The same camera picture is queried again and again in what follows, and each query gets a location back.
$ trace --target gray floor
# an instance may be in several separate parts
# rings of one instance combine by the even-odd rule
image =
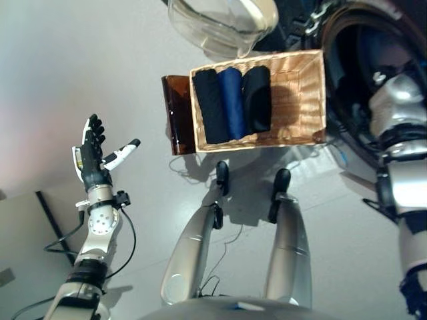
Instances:
[[[274,173],[287,165],[293,175],[290,193],[300,199],[312,252],[313,307],[339,319],[405,319],[405,304],[398,292],[396,228],[361,202],[361,194],[372,196],[372,192],[342,177],[327,150],[263,149],[214,159],[228,156],[232,192],[224,205],[224,228],[212,234],[206,275],[222,256],[224,242],[236,237],[241,224],[243,231],[228,245],[227,255],[213,273],[221,279],[217,294],[262,296],[275,232],[264,221],[268,197]],[[153,194],[151,215],[139,215],[137,206],[129,208],[138,226],[139,248],[131,265],[108,285],[105,298],[117,318],[125,314],[127,319],[139,319],[160,307],[159,296],[153,293],[159,292],[167,258],[207,191],[204,179],[190,185],[197,180],[187,177],[183,159],[173,164],[182,170],[172,175],[187,183],[186,194],[178,190],[178,195]],[[119,247],[129,246],[125,230]],[[125,259],[124,251],[117,252],[113,265]],[[204,293],[209,294],[214,284],[207,285]]]
[[[275,172],[287,166],[310,241],[314,308],[349,320],[405,319],[397,230],[361,203],[359,193],[372,194],[342,177],[327,149],[171,156],[160,77],[185,75],[209,61],[172,29],[161,1],[4,0],[0,6],[6,196],[42,190],[63,230],[70,230],[77,221],[73,204],[84,196],[70,148],[79,143],[85,118],[96,112],[104,120],[106,152],[142,140],[113,173],[116,190],[131,196],[128,213],[138,237],[134,259],[107,286],[114,319],[140,319],[161,307],[167,259],[220,159],[230,163],[232,192],[224,228],[211,237],[207,270],[241,225],[243,232],[215,271],[217,293],[261,295],[274,237],[274,226],[265,222],[268,198]],[[130,249],[124,224],[112,269]]]

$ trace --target folded towel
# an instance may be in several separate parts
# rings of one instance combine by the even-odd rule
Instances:
[[[241,139],[246,135],[246,124],[242,103],[242,73],[228,67],[218,73],[222,106],[224,108],[228,133],[231,139]]]
[[[270,130],[272,90],[267,67],[253,67],[244,75],[243,106],[248,134]]]
[[[220,84],[215,70],[196,72],[193,83],[205,126],[206,142],[216,144],[229,141],[226,116],[221,102]]]

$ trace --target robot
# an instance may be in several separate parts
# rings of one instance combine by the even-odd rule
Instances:
[[[427,112],[424,96],[411,77],[388,80],[369,102],[370,130],[382,148],[377,170],[377,209],[400,232],[403,280],[400,291],[409,314],[427,319]],[[99,302],[107,276],[107,256],[119,223],[118,209],[130,204],[123,191],[112,193],[109,171],[140,144],[131,143],[103,158],[103,127],[96,115],[84,127],[82,146],[73,148],[77,175],[89,209],[89,234],[66,282],[59,288],[45,320],[109,319]],[[269,220],[277,225],[264,299],[201,297],[209,236],[222,227],[221,199],[228,193],[228,167],[216,167],[215,187],[203,200],[179,238],[163,277],[161,297],[166,305],[148,315],[157,319],[313,319],[329,317],[311,310],[310,252],[298,200],[288,194],[290,172],[276,175]]]

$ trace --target robotic arm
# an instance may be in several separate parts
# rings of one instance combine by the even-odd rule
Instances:
[[[140,144],[138,139],[134,139],[103,158],[103,132],[101,120],[97,115],[92,115],[83,129],[81,146],[72,148],[77,176],[87,192],[87,200],[78,202],[76,207],[80,212],[88,210],[89,233],[73,270],[59,288],[44,320],[101,319],[97,310],[107,277],[108,265],[105,258],[119,225],[120,215],[117,210],[130,205],[129,196],[124,191],[113,195],[109,172]]]
[[[376,190],[380,210],[399,227],[408,312],[427,319],[427,111],[417,84],[391,78],[370,100],[371,132],[382,149]]]

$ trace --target woven basket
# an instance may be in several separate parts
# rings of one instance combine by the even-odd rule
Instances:
[[[258,65],[264,65],[270,69],[271,130],[226,143],[216,145],[206,143],[205,127],[195,94],[193,76],[199,70],[215,69],[220,72],[228,67],[239,69],[244,75],[246,71]],[[325,142],[326,94],[321,50],[263,55],[193,69],[190,71],[190,97],[197,152],[313,145]]]

